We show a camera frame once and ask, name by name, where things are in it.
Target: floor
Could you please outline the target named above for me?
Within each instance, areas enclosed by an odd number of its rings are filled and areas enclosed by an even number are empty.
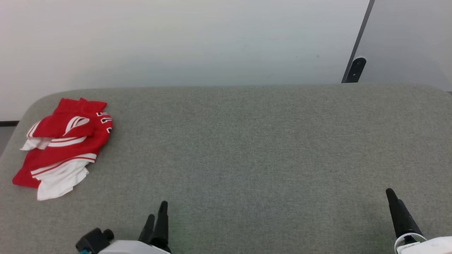
[[[0,127],[0,155],[3,153],[15,128],[16,127]]]

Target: gray fabric surface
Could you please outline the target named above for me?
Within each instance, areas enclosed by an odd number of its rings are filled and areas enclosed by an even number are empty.
[[[11,179],[61,97],[108,102],[90,174],[43,202]],[[392,187],[426,237],[452,234],[452,97],[421,85],[94,89],[45,97],[0,160],[2,253],[76,253],[94,227],[137,239],[169,202],[174,254],[390,254]]]

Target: white stripe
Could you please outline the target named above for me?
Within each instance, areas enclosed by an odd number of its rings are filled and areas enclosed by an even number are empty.
[[[75,137],[54,138],[54,139],[52,139],[52,141],[64,141],[64,140],[70,140],[73,138],[75,138]]]
[[[67,126],[66,126],[66,133],[68,133],[68,132],[71,130],[72,123],[73,123],[75,120],[79,119],[79,118],[80,118],[80,117],[73,117],[73,118],[69,121],[69,123],[68,123]]]
[[[72,159],[72,160],[68,160],[67,162],[74,161],[74,160],[78,160],[78,161],[89,161],[89,162],[94,163],[95,160],[96,160],[97,155],[96,155],[96,154],[93,154],[93,153],[88,153],[88,154],[77,155],[77,156],[75,156],[75,157],[86,157],[86,158],[90,158],[90,159]],[[39,173],[39,172],[43,172],[43,171],[45,171],[45,170],[47,170],[47,169],[50,169],[50,168],[55,167],[56,165],[58,165],[58,164],[60,164],[60,163],[61,163],[61,162],[58,162],[58,163],[55,163],[55,164],[50,165],[50,166],[48,166],[48,167],[43,167],[43,168],[39,168],[39,169],[33,170],[33,171],[31,171],[31,174],[37,174],[37,173]]]
[[[33,129],[36,127],[38,123],[33,124],[33,126],[31,126],[30,130],[27,132],[27,137],[30,138],[30,134],[33,131]]]
[[[54,168],[52,170],[36,174],[32,176],[33,178],[36,178],[38,180],[42,179],[48,179],[49,177],[55,178],[55,177],[61,177],[62,174],[67,174],[68,171],[72,171],[71,168],[73,168],[76,165],[79,165],[80,163],[83,165],[83,168],[88,165],[90,162],[94,163],[94,161],[90,160],[80,160],[80,159],[74,159],[70,160],[68,162],[65,162],[61,166],[58,166],[57,168]]]
[[[33,137],[33,133],[35,132],[35,130],[36,130],[36,128],[38,127],[38,124],[39,124],[40,122],[41,122],[41,121],[39,121],[39,122],[37,122],[37,123],[35,123],[35,124],[33,125],[33,127],[31,128],[31,132],[30,132],[29,137]]]
[[[51,147],[70,146],[70,145],[73,145],[73,144],[81,143],[85,139],[86,139],[86,136],[83,136],[81,138],[74,139],[74,140],[71,140],[71,141],[66,141],[66,142],[59,142],[59,143],[52,143],[51,142],[48,146],[51,146]]]
[[[84,125],[84,124],[87,124],[88,122],[89,122],[89,119],[88,119],[88,118],[79,118],[79,119],[77,119],[77,121],[75,122],[73,128],[78,127],[78,126],[82,126],[82,125]]]

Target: white fabric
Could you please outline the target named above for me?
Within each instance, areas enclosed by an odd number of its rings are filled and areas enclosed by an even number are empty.
[[[29,137],[21,150],[29,151],[35,148],[42,150],[50,144],[51,140],[52,138],[48,137]]]
[[[88,163],[88,161],[72,160],[56,169],[38,174],[36,179],[41,180],[38,187],[38,200],[57,198],[70,192],[89,174],[85,168]]]

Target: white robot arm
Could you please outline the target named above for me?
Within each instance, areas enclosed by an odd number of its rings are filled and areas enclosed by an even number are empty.
[[[391,188],[386,190],[386,196],[397,237],[394,244],[395,254],[452,254],[452,236],[427,240],[403,201]]]
[[[397,240],[395,254],[452,254],[452,236],[427,240],[392,189],[386,190]],[[157,222],[150,214],[138,240],[113,240],[111,230],[99,228],[84,235],[75,245],[80,254],[171,254],[168,247],[168,203],[160,205]]]

